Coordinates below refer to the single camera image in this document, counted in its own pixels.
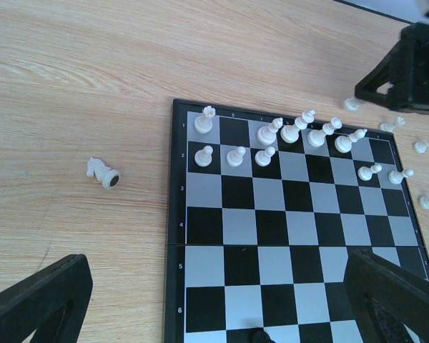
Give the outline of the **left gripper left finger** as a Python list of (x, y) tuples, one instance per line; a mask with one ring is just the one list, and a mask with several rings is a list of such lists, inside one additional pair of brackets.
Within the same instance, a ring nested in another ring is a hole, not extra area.
[(87, 257), (70, 254), (0, 292), (0, 342), (76, 342), (92, 295)]

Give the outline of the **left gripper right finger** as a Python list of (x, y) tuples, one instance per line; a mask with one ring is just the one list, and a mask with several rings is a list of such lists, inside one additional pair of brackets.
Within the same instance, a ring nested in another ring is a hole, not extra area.
[(429, 342), (429, 282), (372, 252), (350, 252), (344, 281), (364, 342)]

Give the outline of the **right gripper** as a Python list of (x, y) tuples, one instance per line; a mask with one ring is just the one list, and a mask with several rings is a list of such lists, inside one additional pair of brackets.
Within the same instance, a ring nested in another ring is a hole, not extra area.
[(429, 114), (429, 24), (414, 23), (355, 86), (355, 98), (402, 113)]

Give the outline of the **white rook piece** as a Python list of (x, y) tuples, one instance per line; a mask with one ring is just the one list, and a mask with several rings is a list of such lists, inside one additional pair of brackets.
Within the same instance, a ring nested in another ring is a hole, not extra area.
[(350, 97), (344, 101), (343, 106), (348, 111), (357, 111), (364, 103), (365, 101), (361, 99)]

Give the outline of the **white bishop piece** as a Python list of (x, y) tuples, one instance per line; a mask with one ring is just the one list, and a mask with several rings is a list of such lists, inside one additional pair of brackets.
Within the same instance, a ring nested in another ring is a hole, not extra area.
[(338, 136), (335, 140), (335, 148), (340, 153), (348, 153), (352, 149), (352, 144), (364, 138), (366, 133), (367, 129), (358, 129), (348, 136)]

